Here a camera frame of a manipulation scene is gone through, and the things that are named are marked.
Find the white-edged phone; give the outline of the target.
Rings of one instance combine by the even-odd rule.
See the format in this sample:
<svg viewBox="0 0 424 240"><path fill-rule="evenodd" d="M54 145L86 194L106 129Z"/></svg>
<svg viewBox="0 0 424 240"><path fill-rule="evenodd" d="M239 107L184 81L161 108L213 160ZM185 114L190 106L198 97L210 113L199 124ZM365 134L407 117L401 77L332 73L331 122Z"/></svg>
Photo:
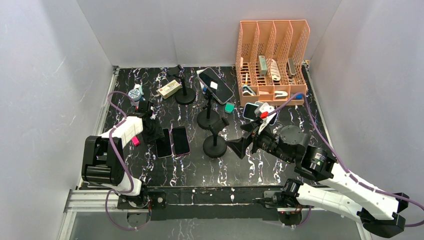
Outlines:
<svg viewBox="0 0 424 240"><path fill-rule="evenodd" d="M164 138L157 139L155 141L156 155L159 159L170 157L173 154L170 130L168 128L163 128L162 132L164 134Z"/></svg>

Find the purple-edged phone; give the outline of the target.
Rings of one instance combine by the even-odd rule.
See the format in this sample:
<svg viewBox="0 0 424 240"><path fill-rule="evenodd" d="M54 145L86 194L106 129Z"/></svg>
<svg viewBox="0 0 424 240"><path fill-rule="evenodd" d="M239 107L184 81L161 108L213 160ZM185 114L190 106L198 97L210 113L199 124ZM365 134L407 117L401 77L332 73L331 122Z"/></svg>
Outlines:
<svg viewBox="0 0 424 240"><path fill-rule="evenodd" d="M175 127L171 130L174 153L182 156L190 153L187 130L184 126Z"/></svg>

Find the black phone stand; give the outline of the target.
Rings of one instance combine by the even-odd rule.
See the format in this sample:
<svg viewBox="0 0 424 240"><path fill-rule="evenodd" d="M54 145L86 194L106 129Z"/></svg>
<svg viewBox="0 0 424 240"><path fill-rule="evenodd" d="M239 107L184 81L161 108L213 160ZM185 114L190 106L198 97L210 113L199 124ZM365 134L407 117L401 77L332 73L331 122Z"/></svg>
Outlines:
<svg viewBox="0 0 424 240"><path fill-rule="evenodd" d="M213 125L220 118L219 114L212 110L213 93L208 89L206 90L206 97L207 104L196 118L198 126L204 130L208 129L210 125Z"/></svg>
<svg viewBox="0 0 424 240"><path fill-rule="evenodd" d="M185 77L183 75L180 75L182 70L183 70L183 67L178 64L175 67L171 67L167 71L167 76L179 79L181 83L181 89L177 90L176 93L174 94L175 101L180 105L189 105L196 100L197 95L192 88L186 86Z"/></svg>
<svg viewBox="0 0 424 240"><path fill-rule="evenodd" d="M226 153L226 140L219 135L219 132L228 125L228 120L225 117L222 117L208 127L211 135L204 140L202 145L203 152L206 156L210 158L220 158Z"/></svg>

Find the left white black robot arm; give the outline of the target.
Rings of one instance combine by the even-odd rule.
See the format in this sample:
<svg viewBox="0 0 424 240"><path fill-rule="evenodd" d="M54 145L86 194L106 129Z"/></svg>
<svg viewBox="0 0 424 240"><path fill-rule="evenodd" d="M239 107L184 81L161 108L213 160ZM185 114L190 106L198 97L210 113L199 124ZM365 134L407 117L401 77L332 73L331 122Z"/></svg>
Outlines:
<svg viewBox="0 0 424 240"><path fill-rule="evenodd" d="M154 104L150 101L141 101L133 112L110 130L86 138L81 177L85 182L130 196L129 200L135 207L144 208L149 203L149 194L142 190L143 182L134 178L124 163L125 146L139 134L147 145L165 138L160 121L154 114Z"/></svg>

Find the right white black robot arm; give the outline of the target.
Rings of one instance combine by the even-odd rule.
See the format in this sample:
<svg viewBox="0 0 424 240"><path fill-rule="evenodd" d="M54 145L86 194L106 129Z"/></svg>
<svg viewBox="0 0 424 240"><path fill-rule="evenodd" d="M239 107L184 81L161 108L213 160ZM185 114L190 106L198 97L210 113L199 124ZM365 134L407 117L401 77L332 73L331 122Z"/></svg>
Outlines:
<svg viewBox="0 0 424 240"><path fill-rule="evenodd" d="M375 187L366 188L360 178L346 172L332 154L310 144L310 136L294 125L285 126L279 134L269 127L250 122L242 127L244 135L228 140L226 145L239 158L263 150L278 159L295 165L301 177L332 188L321 190L289 178L281 192L267 191L257 202L268 208L310 206L348 217L361 224L368 232L382 238L402 233L406 220L401 211L408 207L403 193L394 196L379 193Z"/></svg>

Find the light blue phone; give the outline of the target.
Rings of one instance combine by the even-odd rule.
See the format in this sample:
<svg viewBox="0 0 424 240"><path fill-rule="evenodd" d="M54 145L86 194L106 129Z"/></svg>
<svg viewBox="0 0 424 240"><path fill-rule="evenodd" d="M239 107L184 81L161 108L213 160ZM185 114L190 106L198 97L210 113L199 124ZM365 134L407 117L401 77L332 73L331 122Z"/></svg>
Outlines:
<svg viewBox="0 0 424 240"><path fill-rule="evenodd" d="M265 102L259 102L259 101L255 103L248 102L244 106L242 116L243 118L247 120L255 121L256 119L260 118L262 114L260 113L260 111L263 111L263 109L265 109L264 110L265 112L268 111L270 113L273 110L275 110L275 107ZM275 124L277 118L278 118L278 113L274 113L272 115L269 115L267 118L264 118L263 121L266 121L268 125L272 126Z"/></svg>

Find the clear-case phone on stand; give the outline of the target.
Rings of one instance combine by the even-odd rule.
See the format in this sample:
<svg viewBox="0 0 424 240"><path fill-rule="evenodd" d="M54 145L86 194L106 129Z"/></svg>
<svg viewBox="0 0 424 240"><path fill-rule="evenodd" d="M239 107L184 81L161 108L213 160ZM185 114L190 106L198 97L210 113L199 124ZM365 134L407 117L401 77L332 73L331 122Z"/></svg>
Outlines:
<svg viewBox="0 0 424 240"><path fill-rule="evenodd" d="M219 104L225 105L234 96L231 88L212 68L207 67L198 70L196 73L199 81L212 92Z"/></svg>

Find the pink clip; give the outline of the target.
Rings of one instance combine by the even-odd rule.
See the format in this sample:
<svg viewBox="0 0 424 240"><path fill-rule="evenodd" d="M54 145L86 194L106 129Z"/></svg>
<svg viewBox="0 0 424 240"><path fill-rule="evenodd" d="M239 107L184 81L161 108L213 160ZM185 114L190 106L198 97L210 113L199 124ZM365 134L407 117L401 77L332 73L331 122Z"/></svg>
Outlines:
<svg viewBox="0 0 424 240"><path fill-rule="evenodd" d="M136 136L132 137L131 141L134 144L134 146L136 146L136 147L140 145L140 141Z"/></svg>

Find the teal white eraser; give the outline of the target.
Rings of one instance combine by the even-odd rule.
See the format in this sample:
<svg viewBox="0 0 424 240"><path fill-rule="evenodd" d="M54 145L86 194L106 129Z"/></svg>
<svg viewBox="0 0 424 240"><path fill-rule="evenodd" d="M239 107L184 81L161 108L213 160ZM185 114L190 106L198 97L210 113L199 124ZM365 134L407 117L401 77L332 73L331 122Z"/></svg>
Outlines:
<svg viewBox="0 0 424 240"><path fill-rule="evenodd" d="M232 114L235 109L235 104L227 102L224 107L224 112L227 114Z"/></svg>

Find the cream box with red label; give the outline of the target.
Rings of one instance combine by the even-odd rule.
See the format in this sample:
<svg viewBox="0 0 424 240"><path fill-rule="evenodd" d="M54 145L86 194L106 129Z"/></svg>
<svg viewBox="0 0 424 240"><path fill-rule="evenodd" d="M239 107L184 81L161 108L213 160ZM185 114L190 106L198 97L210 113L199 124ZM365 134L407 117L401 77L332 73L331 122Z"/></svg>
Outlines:
<svg viewBox="0 0 424 240"><path fill-rule="evenodd" d="M182 85L176 80L168 82L166 85L162 86L157 90L157 93L164 99L171 97L179 89L182 88Z"/></svg>

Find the blue white jar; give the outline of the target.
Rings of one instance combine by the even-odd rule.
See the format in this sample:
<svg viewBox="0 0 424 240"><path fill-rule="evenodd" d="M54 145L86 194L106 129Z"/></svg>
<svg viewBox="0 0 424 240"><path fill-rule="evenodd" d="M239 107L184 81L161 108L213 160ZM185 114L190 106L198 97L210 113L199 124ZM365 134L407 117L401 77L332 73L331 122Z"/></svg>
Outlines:
<svg viewBox="0 0 424 240"><path fill-rule="evenodd" d="M135 84L133 89L128 91L128 96L131 99L131 104L135 107L138 108L139 104L145 100L144 98L144 93L143 93L143 88L141 84Z"/></svg>

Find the grey stapler in organizer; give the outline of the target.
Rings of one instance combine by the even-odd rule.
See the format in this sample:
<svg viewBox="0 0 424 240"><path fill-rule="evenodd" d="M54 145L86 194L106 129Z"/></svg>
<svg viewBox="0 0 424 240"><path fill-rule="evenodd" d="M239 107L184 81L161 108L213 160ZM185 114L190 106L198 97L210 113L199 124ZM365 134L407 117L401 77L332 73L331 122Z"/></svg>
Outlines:
<svg viewBox="0 0 424 240"><path fill-rule="evenodd" d="M259 76L264 77L268 72L268 65L264 55L258 55Z"/></svg>

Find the white ribbed item in organizer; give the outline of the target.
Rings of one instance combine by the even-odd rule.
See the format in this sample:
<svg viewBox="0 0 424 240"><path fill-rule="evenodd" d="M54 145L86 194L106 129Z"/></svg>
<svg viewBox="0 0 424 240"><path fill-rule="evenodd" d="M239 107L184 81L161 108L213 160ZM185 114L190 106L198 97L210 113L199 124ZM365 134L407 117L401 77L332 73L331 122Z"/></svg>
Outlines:
<svg viewBox="0 0 424 240"><path fill-rule="evenodd" d="M280 74L280 71L279 71L279 68L278 68L278 64L274 59L271 60L269 70L270 70L270 75L271 75L272 81L274 83L280 82L281 74Z"/></svg>

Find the grey item in organizer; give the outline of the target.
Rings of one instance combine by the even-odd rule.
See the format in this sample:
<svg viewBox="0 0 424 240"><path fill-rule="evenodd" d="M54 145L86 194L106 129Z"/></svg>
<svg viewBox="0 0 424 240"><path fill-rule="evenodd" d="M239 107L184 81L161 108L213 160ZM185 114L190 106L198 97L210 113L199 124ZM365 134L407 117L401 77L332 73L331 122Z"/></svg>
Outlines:
<svg viewBox="0 0 424 240"><path fill-rule="evenodd" d="M294 59L292 57L287 59L286 72L289 78L293 78L297 73Z"/></svg>

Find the orange file organizer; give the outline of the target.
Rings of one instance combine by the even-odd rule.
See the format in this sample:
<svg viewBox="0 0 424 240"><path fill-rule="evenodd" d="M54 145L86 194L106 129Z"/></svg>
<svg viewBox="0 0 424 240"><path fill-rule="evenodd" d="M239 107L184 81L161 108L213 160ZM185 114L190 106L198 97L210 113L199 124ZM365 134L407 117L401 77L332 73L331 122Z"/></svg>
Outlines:
<svg viewBox="0 0 424 240"><path fill-rule="evenodd" d="M304 54L310 36L306 20L247 20L239 23L235 71L239 101L246 103L265 102L280 106L296 93L306 94L308 87L302 73ZM258 55L266 57L268 71L259 76ZM288 58L293 58L296 75L287 75ZM273 82L270 73L271 61L277 62L280 82ZM286 99L274 99L275 91L286 91Z"/></svg>

